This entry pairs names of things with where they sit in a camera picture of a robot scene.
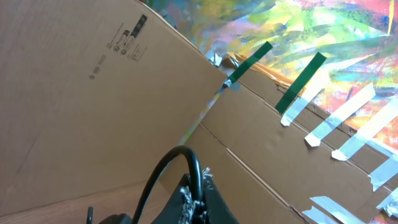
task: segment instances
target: frayed fabric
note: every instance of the frayed fabric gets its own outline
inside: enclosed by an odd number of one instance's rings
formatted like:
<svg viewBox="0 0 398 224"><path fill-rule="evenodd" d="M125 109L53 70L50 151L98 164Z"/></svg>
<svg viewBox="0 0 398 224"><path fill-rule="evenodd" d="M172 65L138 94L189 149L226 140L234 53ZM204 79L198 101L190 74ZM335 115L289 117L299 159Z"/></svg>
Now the frayed fabric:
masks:
<svg viewBox="0 0 398 224"><path fill-rule="evenodd" d="M213 175L209 173L210 168L207 167L203 170L203 179L213 178ZM178 224L191 224L195 223L206 223L207 211L204 202L192 200L192 194L189 186L182 187L180 192L184 198L184 204L182 205L182 213Z"/></svg>

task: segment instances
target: painted canvas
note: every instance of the painted canvas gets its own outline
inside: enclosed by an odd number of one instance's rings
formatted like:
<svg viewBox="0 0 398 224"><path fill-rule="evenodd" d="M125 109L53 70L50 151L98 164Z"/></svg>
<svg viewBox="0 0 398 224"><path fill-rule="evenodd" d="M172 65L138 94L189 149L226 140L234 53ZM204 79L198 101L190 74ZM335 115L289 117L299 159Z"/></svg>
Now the painted canvas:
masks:
<svg viewBox="0 0 398 224"><path fill-rule="evenodd" d="M398 97L398 1L395 0L146 0L202 53L212 49L250 56L295 80L311 58L327 57L319 72L330 84L313 100L332 113L373 82L376 97L346 123L360 128ZM398 153L398 118L375 140Z"/></svg>

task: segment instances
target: black cable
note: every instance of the black cable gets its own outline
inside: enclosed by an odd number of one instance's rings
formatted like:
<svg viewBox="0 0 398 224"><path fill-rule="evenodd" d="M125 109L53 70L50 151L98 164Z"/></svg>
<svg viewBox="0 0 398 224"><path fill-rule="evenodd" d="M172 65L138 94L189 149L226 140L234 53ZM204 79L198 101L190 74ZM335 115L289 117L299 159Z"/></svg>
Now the black cable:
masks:
<svg viewBox="0 0 398 224"><path fill-rule="evenodd" d="M167 164L177 157L179 154L183 154L188 162L189 175L190 175L190 190L192 193L192 199L202 201L203 198L203 174L201 171L200 163L197 155L187 146L176 146L170 150L156 165L154 171L149 177L144 190L142 191L141 198L138 201L136 212L132 218L132 224L138 224L138 220L144 209L144 205L149 197L149 194L156 183L157 178L162 173L163 169Z"/></svg>

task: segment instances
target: cardboard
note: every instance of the cardboard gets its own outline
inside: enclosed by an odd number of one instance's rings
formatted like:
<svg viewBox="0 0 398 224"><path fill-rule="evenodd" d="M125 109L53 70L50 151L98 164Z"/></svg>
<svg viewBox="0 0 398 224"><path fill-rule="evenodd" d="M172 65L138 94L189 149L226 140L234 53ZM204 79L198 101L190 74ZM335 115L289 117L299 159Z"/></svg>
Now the cardboard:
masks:
<svg viewBox="0 0 398 224"><path fill-rule="evenodd" d="M298 211L311 209L310 197L327 196L355 213L375 194L366 173L331 159L324 144L310 149L304 141L308 132L295 123L284 128L280 119L273 106L240 88L226 90L202 125ZM375 216L378 203L358 218Z"/></svg>
<svg viewBox="0 0 398 224"><path fill-rule="evenodd" d="M186 145L197 152L203 168L210 168L218 190L238 222L304 223L241 166L203 126L196 128ZM187 162L179 158L170 163L160 179L168 192L172 192L182 174L188 172Z"/></svg>
<svg viewBox="0 0 398 224"><path fill-rule="evenodd" d="M1 19L0 215L146 181L225 79L140 2L7 0Z"/></svg>
<svg viewBox="0 0 398 224"><path fill-rule="evenodd" d="M239 79L239 82L271 106L275 106L285 92L285 89L277 86L268 77L254 70L247 71L241 79ZM324 121L329 115L329 113L319 108L317 105L309 103L294 121L299 124L301 128L310 132L322 123L322 121ZM338 128L334 129L322 141L334 150L339 149L344 142L355 134L355 132L356 130L343 123ZM364 172L370 174L387 159L388 157L384 154L373 149L371 146L365 145L350 159L350 161ZM388 181L386 186L390 190L397 188L398 175Z"/></svg>

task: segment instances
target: white tape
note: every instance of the white tape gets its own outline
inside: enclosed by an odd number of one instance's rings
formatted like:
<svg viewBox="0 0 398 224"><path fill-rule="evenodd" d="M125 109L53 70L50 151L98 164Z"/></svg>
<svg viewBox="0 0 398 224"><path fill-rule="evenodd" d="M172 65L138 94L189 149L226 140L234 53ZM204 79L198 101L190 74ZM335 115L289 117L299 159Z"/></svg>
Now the white tape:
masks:
<svg viewBox="0 0 398 224"><path fill-rule="evenodd" d="M302 213L318 224L338 224L336 221L332 220L329 216L325 215L314 206L311 208L311 210L307 210Z"/></svg>
<svg viewBox="0 0 398 224"><path fill-rule="evenodd" d="M384 209L389 216L398 217L398 188L391 192L376 208Z"/></svg>
<svg viewBox="0 0 398 224"><path fill-rule="evenodd" d="M284 113L280 123L283 126L289 126L293 120L301 113L302 110L309 104L312 99L324 88L329 82L329 77L325 75L318 75L311 79L307 85L306 90L300 98L297 98L292 106L290 106Z"/></svg>
<svg viewBox="0 0 398 224"><path fill-rule="evenodd" d="M343 208L334 200L326 196L312 197L311 200L313 200L344 224L365 224L356 216L347 211L347 209Z"/></svg>
<svg viewBox="0 0 398 224"><path fill-rule="evenodd" d="M389 158L368 175L373 184L373 191L376 191L396 174L398 174L398 161L395 158Z"/></svg>
<svg viewBox="0 0 398 224"><path fill-rule="evenodd" d="M216 67L219 67L221 61L223 60L222 57L218 56L218 54L214 53L214 51L212 50L207 51L205 57L209 60L209 62L211 62Z"/></svg>
<svg viewBox="0 0 398 224"><path fill-rule="evenodd" d="M338 125L340 125L351 114L360 109L366 102L376 95L373 83L368 84L361 91L351 97L346 103L340 106L326 120L318 125L315 130L305 137L305 140L312 147L320 145L321 140L331 133Z"/></svg>
<svg viewBox="0 0 398 224"><path fill-rule="evenodd" d="M375 114L358 132L346 141L331 156L340 161L346 161L358 152L373 136L390 123L398 115L398 99L393 99L377 114Z"/></svg>

